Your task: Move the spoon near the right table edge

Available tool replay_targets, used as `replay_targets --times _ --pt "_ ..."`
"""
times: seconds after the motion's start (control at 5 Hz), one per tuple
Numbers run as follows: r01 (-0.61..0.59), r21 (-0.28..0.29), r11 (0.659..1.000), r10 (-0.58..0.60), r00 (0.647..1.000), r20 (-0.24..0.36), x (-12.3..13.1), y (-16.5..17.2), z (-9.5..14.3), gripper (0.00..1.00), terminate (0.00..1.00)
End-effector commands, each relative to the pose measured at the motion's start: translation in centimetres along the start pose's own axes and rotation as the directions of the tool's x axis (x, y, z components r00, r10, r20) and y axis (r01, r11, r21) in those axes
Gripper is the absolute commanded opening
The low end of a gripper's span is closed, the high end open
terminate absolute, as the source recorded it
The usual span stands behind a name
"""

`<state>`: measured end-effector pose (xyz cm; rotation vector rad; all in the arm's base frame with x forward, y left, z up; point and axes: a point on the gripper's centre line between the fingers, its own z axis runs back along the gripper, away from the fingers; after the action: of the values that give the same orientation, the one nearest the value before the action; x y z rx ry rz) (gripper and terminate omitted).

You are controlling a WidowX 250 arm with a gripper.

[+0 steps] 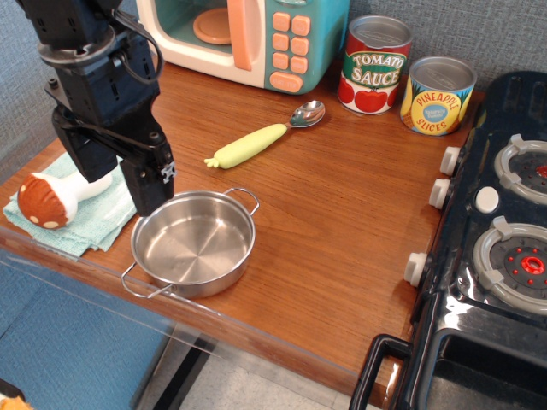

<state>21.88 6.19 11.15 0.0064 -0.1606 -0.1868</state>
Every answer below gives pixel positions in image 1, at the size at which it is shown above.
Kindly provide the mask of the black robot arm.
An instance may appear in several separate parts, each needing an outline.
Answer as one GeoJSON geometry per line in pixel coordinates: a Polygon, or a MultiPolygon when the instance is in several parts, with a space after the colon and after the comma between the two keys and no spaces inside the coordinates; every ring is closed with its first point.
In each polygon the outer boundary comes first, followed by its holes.
{"type": "Polygon", "coordinates": [[[117,1],[21,1],[38,52],[56,71],[47,92],[52,124],[82,176],[95,182],[121,167],[137,212],[174,195],[174,156],[152,114],[163,57],[117,1]]]}

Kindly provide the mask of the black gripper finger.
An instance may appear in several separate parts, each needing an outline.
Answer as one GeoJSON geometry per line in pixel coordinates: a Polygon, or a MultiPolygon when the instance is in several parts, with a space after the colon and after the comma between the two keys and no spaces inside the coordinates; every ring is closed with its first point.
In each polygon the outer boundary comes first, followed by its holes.
{"type": "Polygon", "coordinates": [[[140,216],[149,216],[174,196],[175,163],[159,168],[120,163],[127,189],[140,216]]]}
{"type": "Polygon", "coordinates": [[[93,140],[89,130],[65,129],[54,124],[56,134],[80,174],[88,182],[96,182],[118,165],[116,155],[93,140]]]}

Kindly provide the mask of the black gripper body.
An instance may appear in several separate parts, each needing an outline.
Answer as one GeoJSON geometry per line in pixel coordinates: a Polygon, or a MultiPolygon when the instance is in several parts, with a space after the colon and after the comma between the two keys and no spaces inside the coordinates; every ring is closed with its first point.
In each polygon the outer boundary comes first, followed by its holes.
{"type": "Polygon", "coordinates": [[[118,160],[161,167],[174,161],[151,108],[160,93],[162,56],[141,26],[102,26],[84,37],[58,31],[38,46],[57,78],[48,92],[56,100],[53,124],[89,130],[118,160]]]}

